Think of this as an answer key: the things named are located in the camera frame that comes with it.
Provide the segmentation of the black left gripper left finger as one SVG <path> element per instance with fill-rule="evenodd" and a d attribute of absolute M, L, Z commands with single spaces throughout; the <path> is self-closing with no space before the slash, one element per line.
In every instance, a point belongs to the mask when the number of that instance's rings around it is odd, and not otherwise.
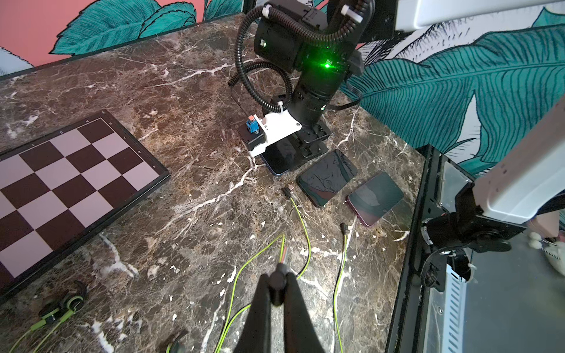
<path fill-rule="evenodd" d="M 234 352 L 270 352 L 271 351 L 271 290 L 270 276 L 262 274 L 248 312 L 241 338 Z"/>

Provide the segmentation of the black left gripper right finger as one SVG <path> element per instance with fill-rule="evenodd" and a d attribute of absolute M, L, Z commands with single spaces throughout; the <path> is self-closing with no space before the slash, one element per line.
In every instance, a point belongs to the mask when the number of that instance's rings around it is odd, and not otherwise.
<path fill-rule="evenodd" d="M 324 352 L 293 273 L 286 275 L 283 307 L 285 352 Z"/>

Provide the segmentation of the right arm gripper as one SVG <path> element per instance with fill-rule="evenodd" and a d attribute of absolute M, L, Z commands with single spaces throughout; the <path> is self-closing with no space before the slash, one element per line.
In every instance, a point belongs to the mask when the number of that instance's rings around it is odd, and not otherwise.
<path fill-rule="evenodd" d="M 311 90 L 293 92 L 288 112 L 302 127 L 284 139 L 282 155 L 285 160 L 311 160 L 328 150 L 323 141 L 329 138 L 331 131 L 320 118 L 330 100 L 331 96 Z"/>

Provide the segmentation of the blue smartphone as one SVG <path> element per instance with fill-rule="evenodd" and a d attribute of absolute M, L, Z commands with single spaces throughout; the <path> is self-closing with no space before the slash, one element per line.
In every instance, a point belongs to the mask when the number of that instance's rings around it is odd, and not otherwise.
<path fill-rule="evenodd" d="M 283 139 L 266 147 L 266 151 L 260 156 L 269 170 L 276 176 L 287 171 L 294 171 L 304 163 L 299 150 L 288 139 Z"/>

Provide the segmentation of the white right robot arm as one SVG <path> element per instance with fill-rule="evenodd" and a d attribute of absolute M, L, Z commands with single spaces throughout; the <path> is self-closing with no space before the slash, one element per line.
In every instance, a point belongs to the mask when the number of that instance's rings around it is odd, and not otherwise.
<path fill-rule="evenodd" d="M 315 204 L 353 168 L 321 122 L 338 91 L 425 157 L 388 352 L 462 352 L 474 261 L 531 246 L 564 270 L 538 220 L 564 208 L 564 3 L 267 1 L 235 40 L 235 75 L 263 107 L 241 127 L 276 174 L 334 166 L 298 185 Z"/>

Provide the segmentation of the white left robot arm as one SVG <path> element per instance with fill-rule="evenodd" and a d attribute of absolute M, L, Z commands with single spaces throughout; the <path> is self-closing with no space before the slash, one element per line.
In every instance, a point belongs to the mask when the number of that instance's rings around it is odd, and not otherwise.
<path fill-rule="evenodd" d="M 432 146 L 425 165 L 388 332 L 387 352 L 462 352 L 472 263 L 507 252 L 532 219 L 564 208 L 564 102 L 489 172 L 457 185 L 450 160 Z"/>

